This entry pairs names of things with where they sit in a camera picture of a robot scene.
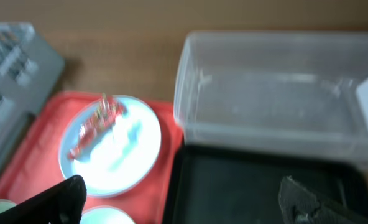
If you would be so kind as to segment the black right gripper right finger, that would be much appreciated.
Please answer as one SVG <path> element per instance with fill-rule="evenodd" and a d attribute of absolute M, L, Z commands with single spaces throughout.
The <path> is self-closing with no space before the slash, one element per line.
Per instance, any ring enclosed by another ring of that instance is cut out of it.
<path fill-rule="evenodd" d="M 280 183 L 278 204 L 284 224 L 368 224 L 359 215 L 290 176 Z"/>

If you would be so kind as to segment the light blue small bowl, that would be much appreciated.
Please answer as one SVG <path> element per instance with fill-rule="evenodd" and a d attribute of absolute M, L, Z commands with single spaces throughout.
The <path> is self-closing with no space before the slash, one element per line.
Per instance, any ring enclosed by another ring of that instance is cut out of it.
<path fill-rule="evenodd" d="M 135 221 L 116 207 L 98 206 L 83 212 L 80 224 L 135 224 Z"/>

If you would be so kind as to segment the red snack wrapper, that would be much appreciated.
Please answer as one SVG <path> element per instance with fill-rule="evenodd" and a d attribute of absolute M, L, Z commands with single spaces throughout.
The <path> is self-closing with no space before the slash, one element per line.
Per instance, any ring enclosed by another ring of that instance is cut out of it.
<path fill-rule="evenodd" d="M 105 93 L 102 94 L 96 106 L 93 114 L 80 126 L 78 143 L 67 154 L 67 158 L 71 161 L 78 159 L 85 147 L 115 125 L 116 118 L 127 114 L 127 107 L 123 103 Z"/>

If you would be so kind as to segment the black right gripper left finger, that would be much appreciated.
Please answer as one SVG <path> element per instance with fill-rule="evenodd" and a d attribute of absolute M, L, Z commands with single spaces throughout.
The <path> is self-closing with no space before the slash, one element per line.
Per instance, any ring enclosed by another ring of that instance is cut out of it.
<path fill-rule="evenodd" d="M 74 175 L 0 213 L 0 224 L 79 224 L 86 198 L 84 179 Z"/>

